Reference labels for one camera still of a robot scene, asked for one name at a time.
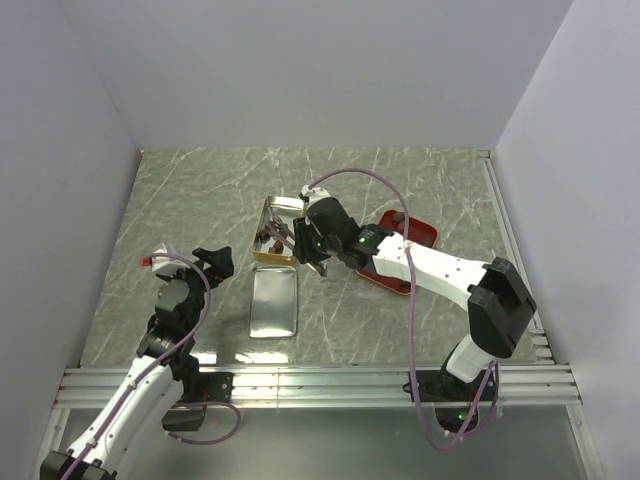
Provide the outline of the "small brown chocolate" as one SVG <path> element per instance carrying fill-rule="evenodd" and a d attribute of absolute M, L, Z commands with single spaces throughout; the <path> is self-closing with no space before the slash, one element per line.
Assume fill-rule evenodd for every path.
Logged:
<path fill-rule="evenodd" d="M 268 252 L 272 254 L 281 254 L 283 250 L 284 244 L 280 240 L 278 240 L 269 248 Z"/>

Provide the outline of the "silver tin lid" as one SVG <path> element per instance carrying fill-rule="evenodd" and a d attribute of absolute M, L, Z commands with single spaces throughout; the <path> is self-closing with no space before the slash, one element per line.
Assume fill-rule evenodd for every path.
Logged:
<path fill-rule="evenodd" d="M 249 337 L 294 337 L 297 333 L 298 312 L 297 270 L 292 266 L 256 267 L 252 273 Z"/>

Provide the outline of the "metal tweezers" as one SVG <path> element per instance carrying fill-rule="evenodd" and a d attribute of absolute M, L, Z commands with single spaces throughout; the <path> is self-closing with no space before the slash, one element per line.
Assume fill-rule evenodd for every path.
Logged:
<path fill-rule="evenodd" d="M 266 225 L 267 224 L 271 225 L 275 229 L 275 232 L 270 235 L 275 237 L 277 240 L 280 240 L 284 246 L 289 248 L 292 252 L 294 247 L 294 236 L 289 229 L 288 224 L 276 214 L 271 215 L 271 218 L 267 221 Z"/>

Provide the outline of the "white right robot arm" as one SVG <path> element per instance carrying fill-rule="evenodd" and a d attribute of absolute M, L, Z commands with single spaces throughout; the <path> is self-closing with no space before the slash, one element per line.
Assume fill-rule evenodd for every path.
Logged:
<path fill-rule="evenodd" d="M 321 188 L 302 193 L 294 221 L 294 256 L 302 264 L 331 257 L 353 270 L 406 281 L 447 298 L 468 314 L 469 333 L 443 365 L 440 386 L 452 399 L 471 392 L 491 361 L 508 359 L 537 311 L 514 264 L 452 256 L 379 225 L 360 226 Z"/>

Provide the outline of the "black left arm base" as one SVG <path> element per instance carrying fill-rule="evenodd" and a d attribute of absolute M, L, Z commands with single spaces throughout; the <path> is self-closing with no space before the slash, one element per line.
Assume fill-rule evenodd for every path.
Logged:
<path fill-rule="evenodd" d="M 209 406 L 193 406 L 193 403 L 220 402 L 229 404 L 234 374 L 231 372 L 200 373 L 196 381 L 172 406 L 162 419 L 162 426 L 169 432 L 196 432 L 205 420 Z"/>

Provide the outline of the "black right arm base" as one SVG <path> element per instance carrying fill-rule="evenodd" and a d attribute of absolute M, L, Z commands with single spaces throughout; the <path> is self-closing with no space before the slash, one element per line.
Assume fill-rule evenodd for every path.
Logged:
<path fill-rule="evenodd" d="M 480 401 L 491 400 L 490 411 L 497 406 L 499 389 L 499 370 L 494 367 L 490 374 L 486 370 L 471 383 L 465 383 L 451 376 L 446 370 L 419 370 L 417 384 L 422 403 L 434 403 L 436 420 L 441 428 L 457 433 L 468 417 L 471 407 L 484 377 L 487 382 L 480 395 Z"/>

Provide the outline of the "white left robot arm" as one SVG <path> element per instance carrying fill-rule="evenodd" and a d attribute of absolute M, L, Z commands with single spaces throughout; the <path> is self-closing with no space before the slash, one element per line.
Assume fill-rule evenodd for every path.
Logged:
<path fill-rule="evenodd" d="M 178 439 L 199 428 L 208 408 L 230 405 L 229 392 L 210 391 L 191 350 L 212 290 L 234 274 L 232 250 L 192 255 L 162 246 L 142 258 L 163 283 L 131 366 L 93 423 L 66 450 L 48 453 L 40 478 L 122 479 L 154 428 Z"/>

